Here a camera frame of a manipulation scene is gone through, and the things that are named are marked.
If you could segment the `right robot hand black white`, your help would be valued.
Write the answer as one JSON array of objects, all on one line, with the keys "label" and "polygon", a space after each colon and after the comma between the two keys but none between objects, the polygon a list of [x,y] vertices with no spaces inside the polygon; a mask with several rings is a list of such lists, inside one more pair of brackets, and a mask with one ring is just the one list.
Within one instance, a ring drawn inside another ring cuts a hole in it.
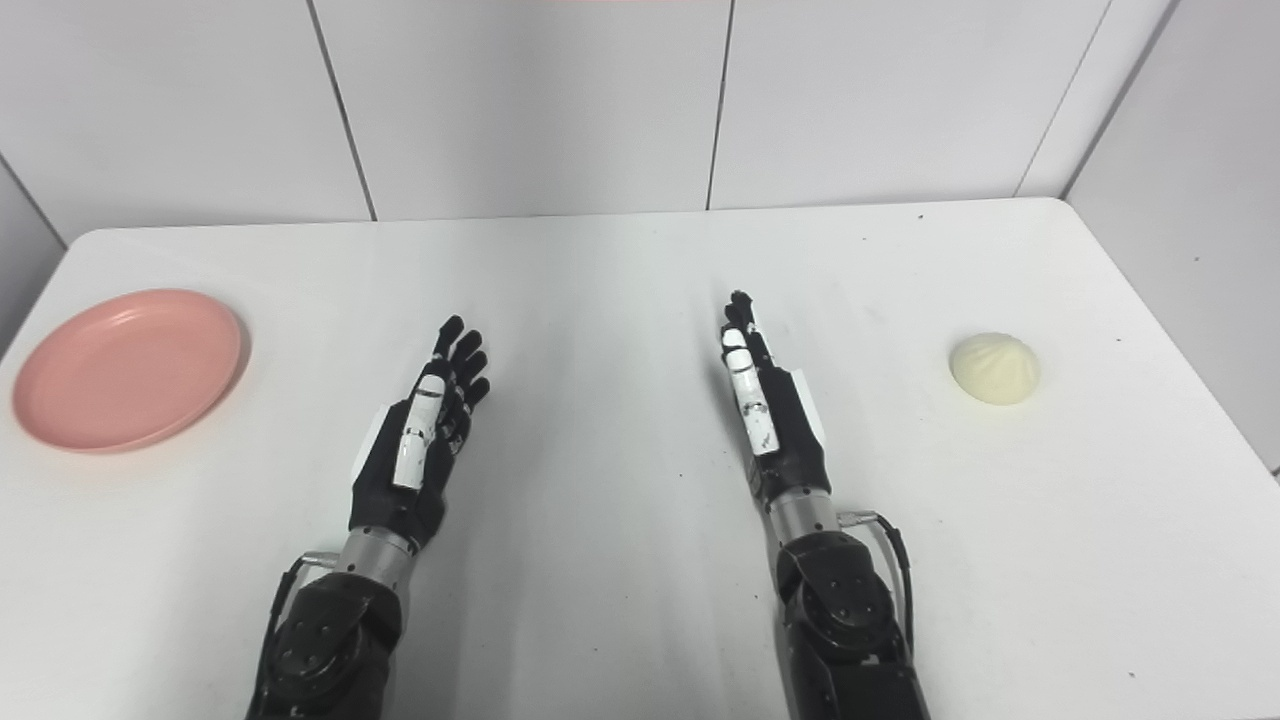
[{"label": "right robot hand black white", "polygon": [[826,451],[806,410],[799,374],[774,363],[749,293],[736,290],[724,305],[721,360],[751,455],[749,487],[764,506],[782,495],[829,493]]}]

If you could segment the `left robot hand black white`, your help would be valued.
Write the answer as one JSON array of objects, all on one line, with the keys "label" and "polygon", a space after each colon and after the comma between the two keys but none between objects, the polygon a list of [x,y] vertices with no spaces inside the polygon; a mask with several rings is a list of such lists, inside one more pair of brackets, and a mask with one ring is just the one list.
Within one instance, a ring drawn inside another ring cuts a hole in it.
[{"label": "left robot hand black white", "polygon": [[422,550],[445,516],[445,489],[489,395],[483,334],[451,316],[407,396],[390,405],[352,487],[349,529],[387,530]]}]

